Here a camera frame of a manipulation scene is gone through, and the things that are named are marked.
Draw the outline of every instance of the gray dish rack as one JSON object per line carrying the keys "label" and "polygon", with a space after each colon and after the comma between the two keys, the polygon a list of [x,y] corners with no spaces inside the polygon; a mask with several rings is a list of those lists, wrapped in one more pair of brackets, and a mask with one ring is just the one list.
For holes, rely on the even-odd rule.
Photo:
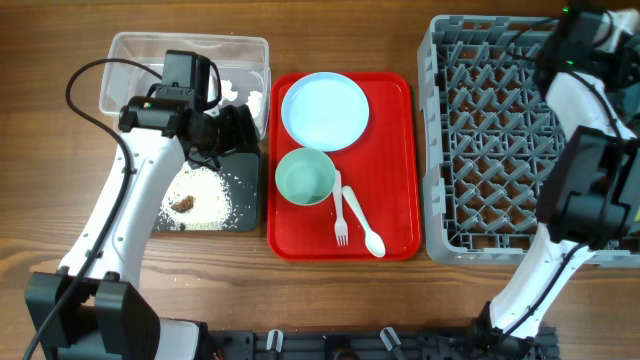
{"label": "gray dish rack", "polygon": [[[565,137],[533,83],[533,64],[504,45],[541,18],[440,15],[418,49],[429,256],[440,263],[518,264],[537,229],[540,188]],[[553,29],[524,33],[510,50],[535,56]],[[640,267],[640,236],[613,240],[589,261]]]}

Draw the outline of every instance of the light blue plate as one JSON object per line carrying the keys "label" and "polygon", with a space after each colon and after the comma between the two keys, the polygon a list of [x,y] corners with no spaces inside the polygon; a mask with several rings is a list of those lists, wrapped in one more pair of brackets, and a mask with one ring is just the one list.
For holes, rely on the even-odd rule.
{"label": "light blue plate", "polygon": [[298,144],[336,151],[353,144],[369,122],[362,89],[346,76],[321,72],[296,81],[282,102],[282,121]]}

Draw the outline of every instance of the green bowl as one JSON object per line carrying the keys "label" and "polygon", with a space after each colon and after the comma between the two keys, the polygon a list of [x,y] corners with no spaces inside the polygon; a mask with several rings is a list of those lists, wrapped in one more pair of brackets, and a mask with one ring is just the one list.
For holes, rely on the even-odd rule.
{"label": "green bowl", "polygon": [[335,181],[333,161],[319,150],[293,150],[280,160],[276,169],[278,191],[296,205],[322,202],[333,191]]}

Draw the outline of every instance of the wood surface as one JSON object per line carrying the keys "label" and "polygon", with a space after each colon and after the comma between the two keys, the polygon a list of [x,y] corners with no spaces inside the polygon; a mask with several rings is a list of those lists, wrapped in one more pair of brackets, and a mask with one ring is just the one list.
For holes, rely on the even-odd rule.
{"label": "wood surface", "polygon": [[[416,52],[431,18],[548,16],[558,15],[563,5],[551,0],[2,2],[0,359],[19,358],[33,336],[25,284],[33,271],[56,270],[111,167],[113,140],[67,108],[64,88],[80,66],[106,57],[116,33],[261,36],[269,42],[274,81],[291,72],[397,72],[413,91],[422,176]],[[89,71],[73,93],[75,102],[96,116],[101,77],[102,69]],[[154,235],[143,262],[142,294],[160,316],[207,321],[211,329],[419,328],[467,324],[514,271],[440,265],[424,248],[405,262],[287,263],[269,250],[264,212],[261,219],[246,234]],[[640,270],[585,267],[544,321],[557,326],[563,358],[640,358],[638,299]]]}

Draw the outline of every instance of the white spoon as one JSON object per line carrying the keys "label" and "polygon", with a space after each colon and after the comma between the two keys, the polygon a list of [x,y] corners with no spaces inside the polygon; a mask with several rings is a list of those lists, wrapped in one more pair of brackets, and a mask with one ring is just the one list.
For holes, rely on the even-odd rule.
{"label": "white spoon", "polygon": [[353,192],[353,189],[351,189],[351,186],[345,186],[342,188],[342,196],[344,196],[347,204],[349,204],[351,210],[353,210],[353,213],[356,215],[358,221],[360,221],[360,224],[364,229],[364,244],[367,246],[369,252],[375,257],[383,257],[386,253],[384,242],[382,241],[380,235],[371,230],[371,227],[367,222],[367,218],[364,217],[362,208],[360,207],[358,199],[356,198],[356,194]]}

